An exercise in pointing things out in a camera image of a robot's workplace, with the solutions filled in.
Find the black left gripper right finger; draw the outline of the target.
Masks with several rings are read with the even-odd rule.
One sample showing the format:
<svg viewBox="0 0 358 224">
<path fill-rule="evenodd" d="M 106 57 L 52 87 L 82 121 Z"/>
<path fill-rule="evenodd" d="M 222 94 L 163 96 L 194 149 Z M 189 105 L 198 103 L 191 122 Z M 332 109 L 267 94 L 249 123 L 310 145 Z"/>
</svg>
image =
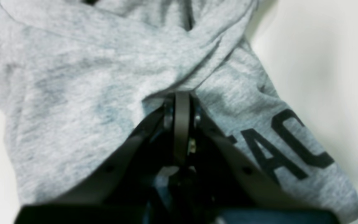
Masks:
<svg viewBox="0 0 358 224">
<path fill-rule="evenodd" d="M 226 224 L 338 224 L 330 211 L 294 199 L 269 167 L 263 173 L 224 136 L 189 95 L 189 165 L 195 167 L 216 221 Z"/>
</svg>

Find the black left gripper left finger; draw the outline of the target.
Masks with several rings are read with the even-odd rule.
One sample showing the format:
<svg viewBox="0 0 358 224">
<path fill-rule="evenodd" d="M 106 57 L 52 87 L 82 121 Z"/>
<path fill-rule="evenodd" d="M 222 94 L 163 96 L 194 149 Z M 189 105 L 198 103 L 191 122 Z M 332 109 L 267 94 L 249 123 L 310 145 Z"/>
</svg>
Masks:
<svg viewBox="0 0 358 224">
<path fill-rule="evenodd" d="M 21 208 L 15 223 L 167 223 L 155 179 L 164 168 L 187 170 L 189 150 L 190 94 L 170 93 L 89 177 L 53 200 Z"/>
</svg>

